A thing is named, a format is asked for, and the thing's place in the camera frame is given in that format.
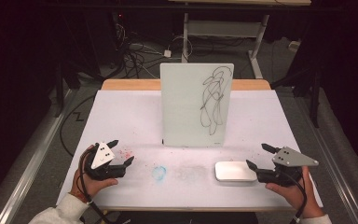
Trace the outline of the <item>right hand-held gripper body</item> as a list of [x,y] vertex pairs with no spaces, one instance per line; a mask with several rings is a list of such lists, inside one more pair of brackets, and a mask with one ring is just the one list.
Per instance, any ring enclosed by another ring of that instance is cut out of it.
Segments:
[[271,159],[273,170],[259,169],[255,172],[260,183],[275,183],[282,187],[294,186],[302,178],[303,166],[318,166],[319,162],[290,147],[281,147]]

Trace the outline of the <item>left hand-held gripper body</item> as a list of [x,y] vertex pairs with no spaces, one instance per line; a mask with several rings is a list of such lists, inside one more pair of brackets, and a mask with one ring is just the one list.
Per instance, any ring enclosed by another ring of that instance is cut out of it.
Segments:
[[84,163],[86,174],[91,179],[99,181],[123,177],[126,174],[123,164],[110,164],[115,157],[112,148],[109,148],[105,142],[97,143],[89,150],[89,155]]

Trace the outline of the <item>white whiteboard eraser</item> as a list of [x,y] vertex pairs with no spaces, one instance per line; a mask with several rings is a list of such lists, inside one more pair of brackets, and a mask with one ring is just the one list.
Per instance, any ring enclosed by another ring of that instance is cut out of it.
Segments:
[[245,161],[219,161],[214,166],[215,177],[219,181],[256,181],[256,173]]

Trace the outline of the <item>small whiteboard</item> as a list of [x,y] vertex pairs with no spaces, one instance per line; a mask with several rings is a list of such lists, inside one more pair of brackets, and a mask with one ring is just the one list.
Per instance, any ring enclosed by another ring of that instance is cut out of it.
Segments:
[[232,63],[160,66],[163,143],[167,147],[224,145]]

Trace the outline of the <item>person's left hand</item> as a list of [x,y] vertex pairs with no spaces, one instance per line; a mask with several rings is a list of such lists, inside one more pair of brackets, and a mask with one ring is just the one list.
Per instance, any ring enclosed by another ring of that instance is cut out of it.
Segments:
[[83,203],[90,202],[102,189],[117,185],[118,181],[114,178],[103,181],[93,180],[87,174],[81,174],[77,168],[74,174],[73,184],[69,193]]

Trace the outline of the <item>person's right hand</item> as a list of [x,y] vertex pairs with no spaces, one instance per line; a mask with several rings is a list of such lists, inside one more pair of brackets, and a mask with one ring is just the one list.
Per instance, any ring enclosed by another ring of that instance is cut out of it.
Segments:
[[[324,216],[324,211],[319,206],[315,199],[313,184],[310,180],[309,168],[307,166],[302,167],[303,177],[299,181],[299,185],[305,190],[307,194],[307,203],[304,205],[302,217],[303,218],[316,218]],[[282,187],[275,183],[267,183],[266,189],[269,189],[281,196],[296,210],[301,208],[304,197],[299,187]]]

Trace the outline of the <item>white table cover sheet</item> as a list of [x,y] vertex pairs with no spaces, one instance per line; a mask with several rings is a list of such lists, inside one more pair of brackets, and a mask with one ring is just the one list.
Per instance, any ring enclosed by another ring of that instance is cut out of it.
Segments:
[[233,91],[222,147],[166,147],[158,91],[98,91],[76,149],[117,140],[115,161],[132,158],[117,185],[94,198],[102,209],[173,211],[287,210],[286,200],[257,181],[223,182],[219,161],[252,161],[273,168],[262,149],[298,145],[275,91]]

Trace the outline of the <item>wooden table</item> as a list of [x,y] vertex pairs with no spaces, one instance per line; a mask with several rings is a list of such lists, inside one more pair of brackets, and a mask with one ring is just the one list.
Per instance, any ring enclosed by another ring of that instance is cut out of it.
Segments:
[[[272,91],[268,89],[267,83],[264,80],[237,80],[233,84],[233,91]],[[156,79],[111,79],[104,82],[101,91],[158,91],[160,94],[160,83]],[[91,146],[87,147],[82,154],[75,155],[71,165],[71,171],[65,181],[64,187],[62,189],[61,196],[64,197],[71,190],[74,174],[76,169],[80,169],[80,173],[85,174],[84,163],[87,156],[89,155],[89,150]],[[303,203],[301,205],[301,210],[303,211],[304,205],[307,203],[307,194],[305,190],[299,185],[299,181],[295,184],[296,187],[299,187],[303,193]],[[321,201],[314,187],[314,195],[317,203],[322,208]],[[289,204],[289,209],[295,209],[292,205]],[[128,211],[173,211],[173,210],[128,210]],[[173,212],[237,212],[237,211],[173,211]]]

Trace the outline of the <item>black metal stand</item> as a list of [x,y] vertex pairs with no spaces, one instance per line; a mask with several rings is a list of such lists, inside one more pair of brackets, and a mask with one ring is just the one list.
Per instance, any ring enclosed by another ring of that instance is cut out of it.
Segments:
[[56,112],[55,117],[57,118],[63,109],[64,96],[63,96],[63,78],[62,78],[62,64],[58,63],[55,69],[55,79],[56,79]]
[[280,86],[292,86],[295,97],[310,97],[310,121],[315,128],[318,128],[319,91],[321,87],[320,67],[315,63],[306,65],[299,71],[288,73],[285,77],[270,84],[273,90]]

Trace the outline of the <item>grey metal floor rail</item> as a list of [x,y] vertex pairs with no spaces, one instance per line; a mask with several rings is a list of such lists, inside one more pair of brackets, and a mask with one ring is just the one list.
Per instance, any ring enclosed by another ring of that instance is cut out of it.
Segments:
[[0,213],[0,224],[10,224],[18,212],[23,200],[25,199],[29,189],[33,185],[34,179],[40,166],[45,159],[48,148],[53,141],[56,132],[59,130],[69,107],[75,100],[77,91],[69,90],[63,98],[63,108],[58,115],[55,115],[50,121],[47,128],[42,130],[42,136],[35,146],[32,146],[34,154],[28,161],[16,187],[13,189],[5,206]]
[[358,156],[325,96],[319,98],[317,124],[310,119],[310,99],[296,99],[305,129],[296,130],[300,149],[321,163],[311,170],[324,211],[334,224],[358,224]]

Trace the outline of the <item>white metal desk frame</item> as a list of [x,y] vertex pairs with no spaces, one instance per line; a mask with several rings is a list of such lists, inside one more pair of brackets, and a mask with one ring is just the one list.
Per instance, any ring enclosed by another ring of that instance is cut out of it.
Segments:
[[[263,9],[272,9],[273,7],[309,7],[311,0],[170,0],[178,2],[183,7],[190,7],[194,4],[206,4],[211,7],[217,4],[219,7],[227,5],[228,7],[262,7]],[[220,21],[213,20],[193,20],[189,18],[189,13],[184,13],[183,25],[183,46],[181,62],[187,63],[190,56],[192,45],[189,36],[218,36],[218,37],[240,37],[254,38],[255,45],[247,51],[249,65],[253,70],[255,78],[262,79],[257,54],[269,22],[269,13],[264,13],[260,21]]]

